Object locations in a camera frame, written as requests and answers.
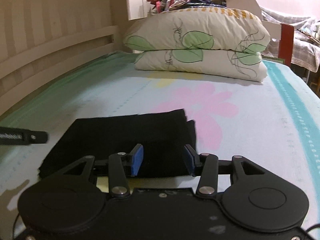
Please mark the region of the wooden bed side rail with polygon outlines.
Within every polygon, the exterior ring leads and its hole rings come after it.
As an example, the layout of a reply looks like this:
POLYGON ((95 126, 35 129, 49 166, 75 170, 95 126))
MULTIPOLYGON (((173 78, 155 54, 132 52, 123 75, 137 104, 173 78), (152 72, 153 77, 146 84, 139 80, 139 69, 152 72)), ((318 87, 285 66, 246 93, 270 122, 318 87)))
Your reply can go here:
POLYGON ((1 114, 121 50, 127 23, 127 0, 1 0, 1 114))

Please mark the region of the red bed post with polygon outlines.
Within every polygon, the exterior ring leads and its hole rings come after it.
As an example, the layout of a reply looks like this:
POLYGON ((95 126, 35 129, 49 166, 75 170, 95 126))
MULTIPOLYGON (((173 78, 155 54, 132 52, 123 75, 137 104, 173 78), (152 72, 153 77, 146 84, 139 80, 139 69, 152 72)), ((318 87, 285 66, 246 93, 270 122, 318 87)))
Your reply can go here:
POLYGON ((282 23, 281 37, 279 41, 278 57, 283 61, 283 64, 291 67, 293 44, 294 44, 295 29, 293 26, 282 23))

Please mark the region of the floral bed blanket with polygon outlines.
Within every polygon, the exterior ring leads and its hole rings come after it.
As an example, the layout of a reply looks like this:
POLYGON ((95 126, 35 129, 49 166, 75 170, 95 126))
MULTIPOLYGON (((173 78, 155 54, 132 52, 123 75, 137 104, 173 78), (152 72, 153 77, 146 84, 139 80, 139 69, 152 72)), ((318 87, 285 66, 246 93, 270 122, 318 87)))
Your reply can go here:
POLYGON ((304 228, 319 222, 319 97, 291 69, 267 62, 267 78, 135 70, 135 56, 114 53, 51 83, 1 121, 46 131, 44 145, 1 147, 1 239, 23 230, 15 222, 21 192, 77 118, 184 109, 196 123, 196 148, 221 159, 242 155, 300 187, 310 208, 304 228))

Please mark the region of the black pants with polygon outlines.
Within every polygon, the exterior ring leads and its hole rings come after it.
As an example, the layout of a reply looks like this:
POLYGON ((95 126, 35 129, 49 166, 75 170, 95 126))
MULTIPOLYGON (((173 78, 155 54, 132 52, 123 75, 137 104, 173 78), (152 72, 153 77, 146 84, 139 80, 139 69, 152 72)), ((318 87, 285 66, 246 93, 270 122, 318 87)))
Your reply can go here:
POLYGON ((86 155, 96 161, 112 154, 130 153, 143 146, 138 178, 187 176, 183 161, 185 145, 196 147, 194 120, 183 109, 141 115, 76 119, 50 150, 39 167, 46 178, 86 155))

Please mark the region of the leaf print pillow upper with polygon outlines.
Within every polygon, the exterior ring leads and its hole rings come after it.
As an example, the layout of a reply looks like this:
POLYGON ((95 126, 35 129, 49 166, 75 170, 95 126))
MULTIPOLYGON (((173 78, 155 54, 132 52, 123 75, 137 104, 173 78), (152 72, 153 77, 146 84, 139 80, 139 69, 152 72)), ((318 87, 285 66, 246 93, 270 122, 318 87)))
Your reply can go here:
POLYGON ((258 53, 270 34, 249 11, 196 7, 165 11, 135 22, 124 36, 125 46, 140 51, 171 49, 232 50, 258 53))

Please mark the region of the plaid bedding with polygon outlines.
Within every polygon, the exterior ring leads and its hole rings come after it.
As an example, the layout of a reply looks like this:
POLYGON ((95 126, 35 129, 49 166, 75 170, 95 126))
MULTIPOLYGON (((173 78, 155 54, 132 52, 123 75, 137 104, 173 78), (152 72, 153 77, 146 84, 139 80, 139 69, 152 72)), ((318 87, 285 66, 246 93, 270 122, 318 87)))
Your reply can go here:
POLYGON ((319 18, 282 15, 262 8, 263 20, 272 23, 285 23, 294 27, 291 62, 316 73, 319 69, 319 18))

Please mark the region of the pile of clothes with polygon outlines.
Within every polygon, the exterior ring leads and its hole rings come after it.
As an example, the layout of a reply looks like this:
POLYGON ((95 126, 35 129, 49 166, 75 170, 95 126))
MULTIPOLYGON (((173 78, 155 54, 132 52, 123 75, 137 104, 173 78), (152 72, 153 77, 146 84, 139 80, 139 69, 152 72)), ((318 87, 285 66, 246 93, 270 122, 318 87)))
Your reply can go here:
POLYGON ((151 14, 194 7, 226 7, 226 0, 146 0, 153 8, 151 14))

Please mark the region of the leaf print pillow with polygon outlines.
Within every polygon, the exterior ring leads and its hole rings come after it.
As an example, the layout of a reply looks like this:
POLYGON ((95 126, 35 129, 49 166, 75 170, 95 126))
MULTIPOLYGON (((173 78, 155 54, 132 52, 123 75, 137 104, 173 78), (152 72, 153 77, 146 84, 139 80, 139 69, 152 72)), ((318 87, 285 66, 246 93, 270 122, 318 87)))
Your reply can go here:
POLYGON ((263 63, 261 54, 232 50, 145 51, 136 58, 135 68, 218 75, 256 82, 262 82, 267 77, 267 67, 263 63))
POLYGON ((258 53, 270 34, 249 11, 196 7, 165 11, 135 22, 124 36, 125 46, 140 51, 171 49, 232 50, 258 53))

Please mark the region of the leaf print pillow lower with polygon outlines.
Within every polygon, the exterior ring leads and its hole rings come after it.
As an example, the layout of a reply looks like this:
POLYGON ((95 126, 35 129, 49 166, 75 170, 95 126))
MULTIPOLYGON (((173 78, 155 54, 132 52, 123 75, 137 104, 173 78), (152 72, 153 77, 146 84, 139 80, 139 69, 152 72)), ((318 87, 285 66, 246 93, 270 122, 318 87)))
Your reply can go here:
POLYGON ((267 77, 267 67, 263 63, 261 54, 232 50, 145 51, 136 58, 135 68, 218 75, 256 82, 262 82, 267 77))

